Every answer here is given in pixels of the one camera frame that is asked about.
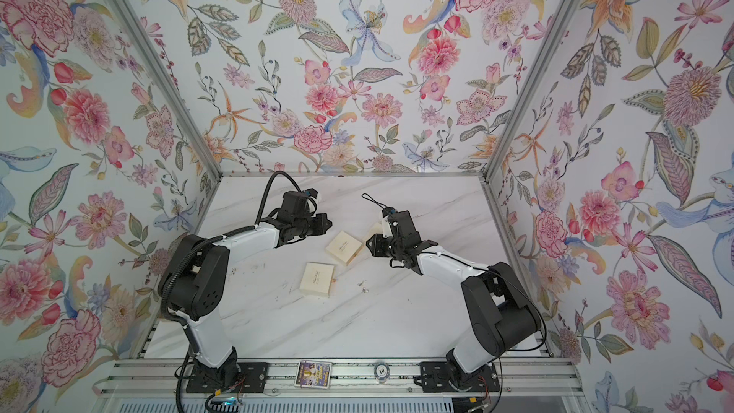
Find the cream drawer jewelry box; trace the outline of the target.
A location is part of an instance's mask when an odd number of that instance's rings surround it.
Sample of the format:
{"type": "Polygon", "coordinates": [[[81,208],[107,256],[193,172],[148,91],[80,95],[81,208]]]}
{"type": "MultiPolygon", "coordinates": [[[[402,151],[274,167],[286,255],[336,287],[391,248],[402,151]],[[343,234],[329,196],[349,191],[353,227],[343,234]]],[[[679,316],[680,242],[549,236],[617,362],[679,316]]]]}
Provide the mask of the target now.
{"type": "Polygon", "coordinates": [[[306,264],[299,290],[305,296],[318,296],[328,298],[333,284],[336,267],[330,264],[313,263],[306,264]]]}

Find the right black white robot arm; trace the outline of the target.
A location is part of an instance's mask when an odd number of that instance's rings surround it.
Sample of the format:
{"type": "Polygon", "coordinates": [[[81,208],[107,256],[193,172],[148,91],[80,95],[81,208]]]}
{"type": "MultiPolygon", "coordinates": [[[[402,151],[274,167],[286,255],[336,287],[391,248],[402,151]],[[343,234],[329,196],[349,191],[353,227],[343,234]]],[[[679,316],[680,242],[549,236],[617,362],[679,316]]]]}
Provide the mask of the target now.
{"type": "Polygon", "coordinates": [[[477,375],[543,328],[540,312],[510,265],[471,262],[422,239],[407,210],[383,208],[382,233],[372,235],[366,246],[394,269],[413,271],[461,293],[469,327],[447,353],[447,370],[454,380],[477,375]]]}

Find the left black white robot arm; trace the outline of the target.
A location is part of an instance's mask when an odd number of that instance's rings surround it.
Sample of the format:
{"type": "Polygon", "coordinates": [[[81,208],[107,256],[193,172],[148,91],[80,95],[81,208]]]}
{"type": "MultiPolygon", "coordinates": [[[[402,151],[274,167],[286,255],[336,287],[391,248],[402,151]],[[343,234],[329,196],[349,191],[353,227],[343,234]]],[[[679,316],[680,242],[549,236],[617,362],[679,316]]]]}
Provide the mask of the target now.
{"type": "Polygon", "coordinates": [[[164,318],[181,325],[196,361],[220,369],[234,357],[218,311],[231,260],[242,260],[325,234],[333,223],[317,211],[315,189],[289,191],[262,221],[210,238],[187,235],[159,283],[164,318]]]}

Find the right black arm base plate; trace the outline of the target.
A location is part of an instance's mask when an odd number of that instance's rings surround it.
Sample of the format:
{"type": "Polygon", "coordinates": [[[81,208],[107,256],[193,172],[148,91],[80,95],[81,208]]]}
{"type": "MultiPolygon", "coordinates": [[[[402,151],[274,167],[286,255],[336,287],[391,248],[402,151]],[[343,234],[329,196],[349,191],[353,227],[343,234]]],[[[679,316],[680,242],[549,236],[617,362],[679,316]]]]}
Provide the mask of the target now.
{"type": "Polygon", "coordinates": [[[485,364],[469,374],[454,367],[448,361],[422,361],[420,373],[413,382],[424,393],[497,393],[500,379],[492,364],[485,364]]]}

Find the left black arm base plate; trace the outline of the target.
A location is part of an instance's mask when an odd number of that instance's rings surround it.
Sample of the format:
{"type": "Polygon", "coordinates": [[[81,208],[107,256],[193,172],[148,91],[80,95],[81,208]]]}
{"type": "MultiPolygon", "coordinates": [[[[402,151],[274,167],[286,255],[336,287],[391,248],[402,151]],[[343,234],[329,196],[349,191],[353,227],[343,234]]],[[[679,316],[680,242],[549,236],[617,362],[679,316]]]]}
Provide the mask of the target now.
{"type": "Polygon", "coordinates": [[[226,363],[220,368],[194,363],[192,374],[185,386],[187,394],[222,393],[262,394],[265,391],[269,365],[267,363],[242,363],[237,367],[226,363]]]}

